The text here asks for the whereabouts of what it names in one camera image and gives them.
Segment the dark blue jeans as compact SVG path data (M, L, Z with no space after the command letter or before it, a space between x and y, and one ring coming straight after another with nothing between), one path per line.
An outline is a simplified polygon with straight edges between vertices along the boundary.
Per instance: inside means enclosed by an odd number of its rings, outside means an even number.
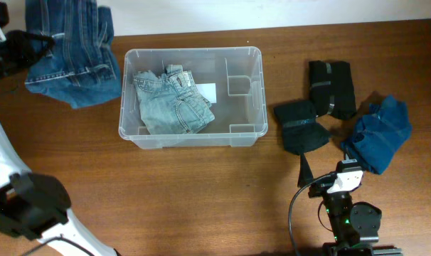
M112 12L96 0L27 0L26 30L55 45L28 70L26 88L73 109L120 97L121 72L111 50Z

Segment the light blue jeans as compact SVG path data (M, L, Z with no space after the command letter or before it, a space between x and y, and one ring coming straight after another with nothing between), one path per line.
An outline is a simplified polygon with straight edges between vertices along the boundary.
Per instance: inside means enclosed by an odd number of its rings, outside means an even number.
M133 85L141 120L152 135L196 134L215 120L212 104L182 65L168 65L159 76L150 70L139 72Z

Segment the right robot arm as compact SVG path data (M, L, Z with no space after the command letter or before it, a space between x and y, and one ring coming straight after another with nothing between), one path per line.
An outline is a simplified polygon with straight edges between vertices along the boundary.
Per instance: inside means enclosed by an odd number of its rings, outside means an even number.
M322 246L323 255L373 255L372 244L379 241L382 212L366 202L352 201L351 192L361 185L364 171L355 159L345 159L328 174L313 177L305 155L300 155L298 187L309 190L308 197L321 198L334 235Z

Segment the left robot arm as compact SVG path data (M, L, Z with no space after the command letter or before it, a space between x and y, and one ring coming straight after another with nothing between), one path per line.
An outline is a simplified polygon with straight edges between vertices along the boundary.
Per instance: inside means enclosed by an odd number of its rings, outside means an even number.
M37 63L53 38L11 31L0 41L0 78ZM70 196L54 176L35 174L11 145L0 124L0 233L38 241L32 255L49 246L61 255L118 256L76 217Z

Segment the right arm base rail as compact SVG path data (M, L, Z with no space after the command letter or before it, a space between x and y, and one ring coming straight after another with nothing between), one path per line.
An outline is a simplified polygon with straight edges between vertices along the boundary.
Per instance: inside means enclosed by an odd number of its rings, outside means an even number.
M324 243L323 255L326 256L403 256L403 250L398 247L373 247L370 244L360 244L347 247L343 244Z

